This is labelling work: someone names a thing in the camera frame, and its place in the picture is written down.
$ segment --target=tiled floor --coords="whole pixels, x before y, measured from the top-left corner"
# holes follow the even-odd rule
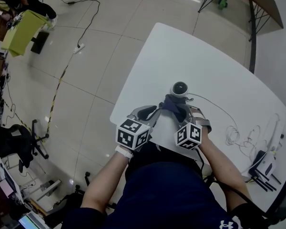
[[[45,209],[74,190],[75,184],[85,189],[85,172],[89,171],[93,178],[113,155],[115,125],[109,117],[156,22],[206,41],[245,67],[249,64],[247,0],[228,0],[229,6],[223,11],[210,4],[200,14],[197,11],[201,0],[99,1],[99,13],[82,38],[85,48],[78,54],[72,51],[98,3],[66,5],[60,0],[44,0],[59,18],[41,54],[30,52],[30,44],[24,56],[10,58],[9,89],[16,112],[28,125],[38,119],[40,135],[46,132],[59,78],[69,66],[56,97],[50,138],[44,144],[50,158],[37,156],[34,160],[48,177],[62,181],[55,196],[42,199]],[[11,105],[7,89],[4,99]],[[10,114],[6,108],[3,123]],[[9,119],[7,126],[14,123],[19,123],[17,118]],[[37,163],[33,168],[35,173],[41,170]],[[122,177],[112,201],[118,201],[124,184]]]

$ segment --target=white wall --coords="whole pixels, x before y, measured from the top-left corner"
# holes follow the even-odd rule
[[[279,8],[284,29],[257,37],[255,75],[261,79],[286,106],[286,0],[275,0]],[[286,126],[282,154],[278,153],[277,163],[280,170],[286,171]],[[273,228],[286,229],[286,220]]]

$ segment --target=green object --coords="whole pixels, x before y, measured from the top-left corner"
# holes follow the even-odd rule
[[[228,7],[227,0],[219,0],[218,1],[218,8],[223,10],[224,8]]]
[[[9,50],[13,57],[24,55],[25,49],[36,31],[44,24],[51,24],[46,17],[31,10],[22,13],[22,19],[14,29],[9,29],[4,37],[1,49]]]

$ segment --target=white sneaker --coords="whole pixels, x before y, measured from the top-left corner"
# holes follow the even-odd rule
[[[54,26],[56,25],[56,23],[57,23],[57,15],[56,15],[56,17],[54,18],[54,19],[51,19],[51,24],[52,24],[52,28],[54,28]]]

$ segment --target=navy blue shirt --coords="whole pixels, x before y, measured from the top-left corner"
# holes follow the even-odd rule
[[[130,175],[112,214],[106,217],[92,208],[78,208],[69,212],[62,228],[237,229],[238,225],[193,169],[158,162]]]

